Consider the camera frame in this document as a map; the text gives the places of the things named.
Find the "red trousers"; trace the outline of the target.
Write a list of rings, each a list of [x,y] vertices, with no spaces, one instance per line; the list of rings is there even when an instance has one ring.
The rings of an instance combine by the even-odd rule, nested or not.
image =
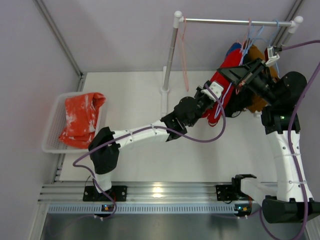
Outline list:
[[[224,59],[224,61],[222,62],[222,64],[220,65],[220,68],[229,68],[229,67],[236,67],[239,63],[239,61],[241,60],[241,53],[240,50],[235,50],[232,53],[230,53],[228,55],[227,58]],[[211,82],[217,82],[220,85],[223,86],[223,92],[220,99],[221,102],[221,98],[222,96],[226,93],[227,88],[230,84],[230,82],[228,82],[221,74],[219,74],[218,72],[216,72],[212,78],[210,79]],[[224,103],[222,103],[223,108],[226,107],[227,103],[229,102],[231,95],[234,91],[234,87],[231,84],[231,88],[229,90],[229,92],[226,94],[225,98],[224,98]],[[207,110],[204,115],[202,116],[203,118],[207,118],[208,124],[211,127],[214,127],[220,120],[221,116],[222,116],[222,111],[220,113],[218,113],[217,117],[215,117],[215,112],[217,110],[217,107],[219,107],[218,103],[215,103],[213,105],[213,107],[209,110]]]

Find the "orange white patterned trousers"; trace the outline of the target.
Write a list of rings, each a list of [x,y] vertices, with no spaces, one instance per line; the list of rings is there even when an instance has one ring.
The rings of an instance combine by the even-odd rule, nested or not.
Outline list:
[[[67,146],[87,149],[94,139],[100,108],[106,97],[99,92],[89,92],[68,97],[65,102],[66,127],[59,141]]]

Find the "blue patterned trousers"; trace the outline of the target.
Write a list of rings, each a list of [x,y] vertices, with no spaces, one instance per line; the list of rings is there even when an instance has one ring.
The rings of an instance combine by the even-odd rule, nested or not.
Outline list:
[[[232,52],[236,51],[236,50],[241,50],[242,49],[242,44],[239,42],[234,42],[231,47],[228,49],[225,58],[228,57],[229,54],[231,54]]]

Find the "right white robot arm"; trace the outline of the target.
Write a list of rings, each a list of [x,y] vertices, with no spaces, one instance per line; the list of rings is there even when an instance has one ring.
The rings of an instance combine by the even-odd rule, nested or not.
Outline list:
[[[303,74],[290,71],[280,80],[271,77],[261,59],[218,70],[237,89],[250,90],[267,102],[261,122],[274,157],[277,190],[273,191],[250,174],[236,175],[239,191],[260,206],[270,224],[301,223],[320,214],[320,204],[309,190],[300,152],[300,123],[295,106],[307,86]]]

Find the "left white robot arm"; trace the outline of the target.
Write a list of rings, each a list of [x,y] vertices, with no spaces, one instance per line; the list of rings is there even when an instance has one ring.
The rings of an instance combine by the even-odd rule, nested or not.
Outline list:
[[[193,127],[214,106],[223,90],[222,85],[208,80],[203,87],[197,87],[194,97],[182,98],[171,113],[154,123],[142,128],[117,131],[109,127],[102,128],[88,147],[94,165],[96,192],[101,195],[112,188],[111,175],[121,150],[148,143],[169,142],[187,134],[187,128]]]

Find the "brown trousers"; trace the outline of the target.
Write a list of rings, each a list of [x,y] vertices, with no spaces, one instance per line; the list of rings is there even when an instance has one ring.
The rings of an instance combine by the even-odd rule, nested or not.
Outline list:
[[[249,50],[245,56],[245,62],[252,62],[258,58],[265,60],[265,55],[253,44],[249,48]],[[274,78],[276,81],[278,81],[279,77],[278,77],[278,73],[277,73],[276,69],[273,66],[271,66],[269,68],[269,71],[270,71],[271,77]],[[252,113],[261,112],[262,109],[267,105],[267,102],[255,93],[253,94],[251,100],[252,100],[252,104],[247,108]]]

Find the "black trousers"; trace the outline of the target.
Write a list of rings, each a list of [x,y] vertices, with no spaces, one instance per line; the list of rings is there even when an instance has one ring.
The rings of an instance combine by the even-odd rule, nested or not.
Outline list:
[[[231,118],[234,113],[242,111],[243,109],[251,106],[253,104],[253,96],[254,92],[248,88],[245,88],[238,94],[236,94],[236,91],[234,90],[226,107],[224,108],[225,116],[227,118]]]

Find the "white clothes rack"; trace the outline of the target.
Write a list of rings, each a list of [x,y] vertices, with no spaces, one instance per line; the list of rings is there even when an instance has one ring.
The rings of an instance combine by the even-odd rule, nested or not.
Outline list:
[[[178,48],[179,34],[178,30],[183,30],[183,18],[190,23],[203,23],[203,24],[217,24],[217,25],[237,25],[237,26],[248,26],[248,20],[230,20],[230,19],[204,19],[204,18],[187,18],[184,17],[182,12],[177,10],[174,13],[173,20],[173,31],[172,38],[169,48],[168,60],[166,66],[163,67],[162,74],[162,87],[160,88],[161,94],[161,104],[160,104],[160,113],[162,116],[165,116],[168,113],[169,105],[169,80],[172,71],[173,59],[175,49]],[[283,46],[290,37],[297,31],[298,27],[302,24],[304,18],[302,16],[296,16],[292,20],[287,21],[252,21],[251,26],[264,26],[264,27],[283,27],[286,28],[284,31],[286,37],[281,37],[278,41],[278,45]]]

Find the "white plastic laundry basket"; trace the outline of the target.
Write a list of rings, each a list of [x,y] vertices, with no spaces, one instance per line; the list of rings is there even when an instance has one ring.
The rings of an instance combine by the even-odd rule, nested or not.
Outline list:
[[[82,94],[87,94],[90,92],[67,92],[61,94],[54,102],[51,109],[49,120],[46,126],[44,139],[42,141],[42,150],[45,153],[52,154],[79,154],[88,151],[86,149],[80,149],[68,146],[59,140],[59,136],[66,127],[66,110],[65,110],[65,100],[67,98],[75,97]],[[95,131],[94,137],[97,135],[101,128],[102,112],[105,108],[105,103],[101,106],[98,115],[97,129]]]

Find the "aluminium mounting rail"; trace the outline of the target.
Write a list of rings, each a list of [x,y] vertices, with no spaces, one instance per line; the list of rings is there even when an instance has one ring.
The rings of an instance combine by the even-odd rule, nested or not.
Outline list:
[[[127,186],[127,203],[217,203],[216,185],[221,182],[113,182]],[[86,186],[92,182],[54,182],[44,184],[37,200],[40,203],[80,203]]]

